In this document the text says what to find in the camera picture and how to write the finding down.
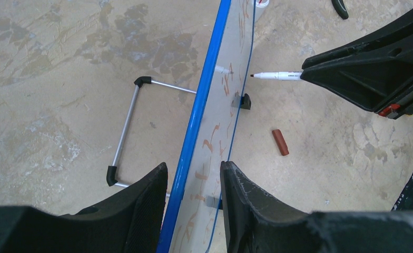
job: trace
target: blue tube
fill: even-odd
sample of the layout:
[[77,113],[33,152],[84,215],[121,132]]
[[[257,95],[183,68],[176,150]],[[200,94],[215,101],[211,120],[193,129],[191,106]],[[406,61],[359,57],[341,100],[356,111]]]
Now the blue tube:
[[218,59],[230,5],[231,0],[222,0],[219,5],[218,15],[211,34],[210,45],[206,53],[205,63],[203,64],[203,70],[200,76],[199,87],[197,89],[190,121],[186,130],[185,140],[183,141],[179,164],[177,165],[177,171],[175,172],[174,183],[171,189],[171,197],[169,198],[162,230],[160,232],[159,244],[156,251],[157,253],[167,253],[169,252],[171,246],[175,222],[177,220],[180,204],[182,203],[183,194],[185,192],[186,179],[188,178],[191,159],[194,153],[200,123],[203,117],[203,111],[205,110],[205,105],[207,104],[208,93],[210,92],[210,85],[213,79],[214,68]]

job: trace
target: metal frame stand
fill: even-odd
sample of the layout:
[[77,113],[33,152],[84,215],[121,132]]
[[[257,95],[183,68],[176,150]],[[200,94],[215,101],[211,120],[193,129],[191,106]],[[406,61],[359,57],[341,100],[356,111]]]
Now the metal frame stand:
[[109,166],[108,169],[107,169],[106,181],[107,181],[107,184],[109,186],[119,186],[119,187],[128,187],[128,186],[130,186],[130,184],[122,183],[122,182],[118,181],[118,179],[116,178],[116,171],[118,169],[118,165],[119,165],[119,161],[120,161],[120,157],[121,157],[121,152],[123,151],[124,142],[126,140],[126,135],[129,131],[129,126],[130,126],[130,123],[131,123],[132,112],[133,112],[134,107],[135,107],[136,98],[138,96],[138,92],[140,91],[140,88],[145,83],[158,84],[158,85],[170,87],[170,88],[173,88],[173,89],[176,89],[176,90],[186,91],[186,92],[189,92],[189,93],[196,94],[196,91],[192,91],[192,90],[185,89],[185,88],[182,88],[182,87],[178,87],[178,86],[175,86],[175,85],[172,85],[172,84],[167,84],[167,83],[162,83],[162,82],[152,80],[152,78],[150,76],[142,76],[142,77],[137,78],[134,81],[135,90],[134,90],[134,94],[132,96],[131,105],[129,106],[129,111],[128,111],[127,116],[126,116],[126,121],[124,123],[123,131],[121,132],[120,141],[118,142],[118,147],[116,148],[116,152],[115,152],[115,156],[113,158],[112,165]]

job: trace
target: marker body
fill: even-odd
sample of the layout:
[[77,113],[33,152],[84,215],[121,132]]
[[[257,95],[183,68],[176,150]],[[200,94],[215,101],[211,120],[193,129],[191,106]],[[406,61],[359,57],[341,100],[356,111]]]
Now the marker body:
[[275,79],[284,81],[299,81],[301,80],[302,72],[262,72],[254,74],[253,77],[259,79]]

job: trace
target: blue border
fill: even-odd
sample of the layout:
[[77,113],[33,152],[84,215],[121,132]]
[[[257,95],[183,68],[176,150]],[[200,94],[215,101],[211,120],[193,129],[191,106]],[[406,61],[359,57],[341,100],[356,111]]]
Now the blue border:
[[[251,60],[251,53],[253,52],[253,39],[254,39],[254,14],[255,14],[255,9],[256,9],[256,0],[253,0],[253,25],[252,25],[252,30],[251,30],[251,47],[250,47],[250,56],[249,56],[249,61],[247,64],[247,70],[245,71],[245,78],[244,78],[244,85],[242,86],[242,92],[241,92],[241,97],[244,95],[244,89],[245,89],[245,84],[247,82],[247,75],[248,75],[248,69],[250,67],[250,60]],[[231,137],[231,144],[230,144],[230,151],[228,152],[228,158],[227,160],[230,160],[231,156],[231,148],[233,147],[233,140],[234,140],[234,134],[236,133],[236,126],[238,125],[238,118],[239,118],[239,112],[241,111],[241,107],[238,107],[238,115],[236,115],[236,122],[234,124],[234,130],[233,130],[233,135]],[[218,206],[216,207],[216,217],[214,217],[214,225],[213,225],[213,231],[211,232],[211,238],[210,238],[210,244],[208,244],[208,249],[206,249],[206,252],[210,251],[211,247],[211,242],[213,241],[213,236],[214,236],[214,229],[216,228],[216,221],[218,220],[218,213],[219,213],[219,205],[220,202],[222,201],[222,191],[219,195],[219,202]]]
[[183,141],[182,152],[175,172],[174,183],[171,189],[168,207],[166,208],[165,218],[163,220],[162,230],[160,232],[157,253],[169,252],[171,247],[172,235],[174,233],[175,222],[179,214],[180,204],[182,203],[185,192],[186,179],[191,165],[191,159],[194,153],[195,143],[199,134],[200,123],[203,117],[203,111],[207,104],[208,93],[213,79],[214,67],[218,60],[219,49],[222,43],[223,32],[227,23],[228,12],[230,10],[231,0],[222,0],[219,5],[218,15],[211,34],[210,45],[203,64],[202,74],[200,76],[199,87],[195,96],[193,109],[191,112],[188,129],[186,130],[185,140]]

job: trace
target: concrete floor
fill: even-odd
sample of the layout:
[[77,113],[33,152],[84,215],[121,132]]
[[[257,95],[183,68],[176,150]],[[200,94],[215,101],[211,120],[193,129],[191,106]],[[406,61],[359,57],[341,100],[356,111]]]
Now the concrete floor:
[[[250,73],[299,71],[413,8],[413,0],[272,0]],[[141,75],[195,90],[219,1],[0,1],[0,205],[76,213],[121,190],[105,182]],[[413,116],[388,120],[307,82],[251,80],[232,161],[302,211],[390,210],[413,171]],[[145,86],[121,161],[134,182],[161,161],[172,185],[194,96]],[[271,130],[281,129],[282,157]],[[212,252],[225,252],[219,214]]]

